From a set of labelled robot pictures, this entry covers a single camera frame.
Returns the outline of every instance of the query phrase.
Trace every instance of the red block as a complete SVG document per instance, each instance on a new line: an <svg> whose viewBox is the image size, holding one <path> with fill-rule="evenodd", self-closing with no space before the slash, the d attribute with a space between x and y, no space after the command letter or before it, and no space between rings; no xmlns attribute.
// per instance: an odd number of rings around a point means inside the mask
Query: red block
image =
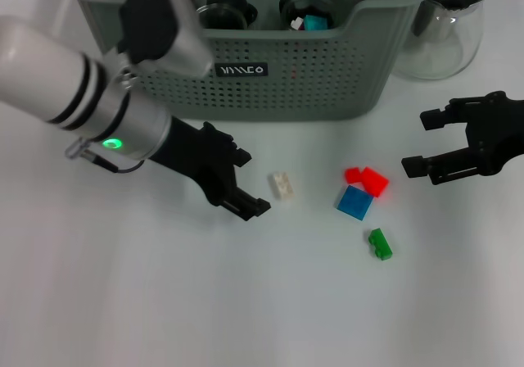
<svg viewBox="0 0 524 367"><path fill-rule="evenodd" d="M368 167L362 171L361 178L366 192L374 197L380 197L390 182L390 180Z"/></svg>
<svg viewBox="0 0 524 367"><path fill-rule="evenodd" d="M346 169L344 177L346 178L348 184L359 183L360 181L362 181L359 168Z"/></svg>

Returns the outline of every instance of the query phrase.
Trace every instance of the building block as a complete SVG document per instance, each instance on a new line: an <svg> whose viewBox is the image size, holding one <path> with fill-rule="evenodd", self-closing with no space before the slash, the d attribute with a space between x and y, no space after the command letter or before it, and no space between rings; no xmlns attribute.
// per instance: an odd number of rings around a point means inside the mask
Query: building block
<svg viewBox="0 0 524 367"><path fill-rule="evenodd" d="M366 192L374 197L380 197L390 182L390 180L369 167L364 168L361 178Z"/></svg>
<svg viewBox="0 0 524 367"><path fill-rule="evenodd" d="M306 15L304 18L304 28L306 31L328 29L328 19L325 17Z"/></svg>
<svg viewBox="0 0 524 367"><path fill-rule="evenodd" d="M360 174L359 168L349 168L344 172L344 177L348 184L360 183L362 181L362 175Z"/></svg>
<svg viewBox="0 0 524 367"><path fill-rule="evenodd" d="M290 199L295 196L286 172L273 173L273 182L281 199Z"/></svg>
<svg viewBox="0 0 524 367"><path fill-rule="evenodd" d="M375 255L377 258L385 261L393 256L390 245L387 243L384 233L382 233L380 228L372 230L368 240L369 243L375 247Z"/></svg>
<svg viewBox="0 0 524 367"><path fill-rule="evenodd" d="M349 185L337 209L355 217L357 220L363 220L372 201L371 195Z"/></svg>
<svg viewBox="0 0 524 367"><path fill-rule="evenodd" d="M302 19L301 17L297 17L296 19L294 19L294 21L291 22L291 27L293 29L296 29L297 31L303 30L304 29L304 19Z"/></svg>

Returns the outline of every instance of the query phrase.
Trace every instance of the white robotic arm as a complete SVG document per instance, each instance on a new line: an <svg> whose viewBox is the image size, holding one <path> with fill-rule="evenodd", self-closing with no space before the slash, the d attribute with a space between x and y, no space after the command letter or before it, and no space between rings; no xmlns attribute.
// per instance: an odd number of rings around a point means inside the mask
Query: white robotic arm
<svg viewBox="0 0 524 367"><path fill-rule="evenodd" d="M161 18L151 19L156 13ZM89 144L184 174L201 186L212 205L244 220L265 213L268 202L237 187L234 166L243 166L251 156L237 148L232 136L207 122L194 129L127 80L129 69L144 67L200 77L209 71L212 53L200 35L191 0L128 0L120 15L124 39L118 50L120 61L129 60L129 65L120 66L117 75L26 23L0 16L0 100L77 134L83 142L80 156L109 171L123 173L90 152Z"/></svg>

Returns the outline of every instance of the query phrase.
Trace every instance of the cable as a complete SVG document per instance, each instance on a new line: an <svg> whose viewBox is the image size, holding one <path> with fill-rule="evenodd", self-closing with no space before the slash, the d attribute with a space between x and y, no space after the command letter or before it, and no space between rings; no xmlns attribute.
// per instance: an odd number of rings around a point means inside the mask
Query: cable
<svg viewBox="0 0 524 367"><path fill-rule="evenodd" d="M134 172L136 169L138 169L140 166L144 164L144 160L141 160L138 162L135 166L128 168L128 169L118 169L116 173L131 173Z"/></svg>
<svg viewBox="0 0 524 367"><path fill-rule="evenodd" d="M119 169L118 166L116 166L112 162L109 162L106 158L103 158L102 156L95 154L91 150L85 150L84 152L82 152L82 154L80 154L80 156L83 159L88 160L89 162L91 162L94 165L98 165L101 168L104 168L105 170L109 170L111 173L118 173L118 174L134 172L144 163L144 160L141 160L135 166L132 166L128 169Z"/></svg>

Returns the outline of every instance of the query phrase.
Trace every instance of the black stripe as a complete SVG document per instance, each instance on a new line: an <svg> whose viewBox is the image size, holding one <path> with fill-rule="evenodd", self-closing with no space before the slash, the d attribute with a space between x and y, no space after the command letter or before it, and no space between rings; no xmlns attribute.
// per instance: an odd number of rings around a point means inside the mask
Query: black stripe
<svg viewBox="0 0 524 367"><path fill-rule="evenodd" d="M106 88L106 71L104 70L104 67L98 63L97 70L97 88L95 90L95 93L93 94L93 97L91 98L91 101L89 101L88 105L85 107L84 111L80 114L78 119L76 119L66 127L62 127L62 129L65 129L66 131L73 131L77 128L80 128L82 125L85 124L87 120L89 120L89 117L91 117L95 109L97 109L97 105L100 102L102 94L104 93L104 89Z"/></svg>
<svg viewBox="0 0 524 367"><path fill-rule="evenodd" d="M122 100L122 103L120 104L120 109L116 113L116 116L111 122L111 124L109 124L109 126L106 128L104 132L89 140L91 140L92 142L101 142L102 140L106 140L107 138L109 138L116 131L116 129L122 122L122 119L124 118L125 112L128 110L129 99L129 93L125 94L125 97Z"/></svg>
<svg viewBox="0 0 524 367"><path fill-rule="evenodd" d="M82 98L84 98L85 90L89 83L89 75L91 74L91 66L89 65L89 59L84 54L82 55L82 58L84 59L84 76L80 82L79 89L76 90L76 94L67 108L60 115L52 120L49 120L48 123L60 124L62 121L66 121L67 118L73 114L76 108L79 107Z"/></svg>

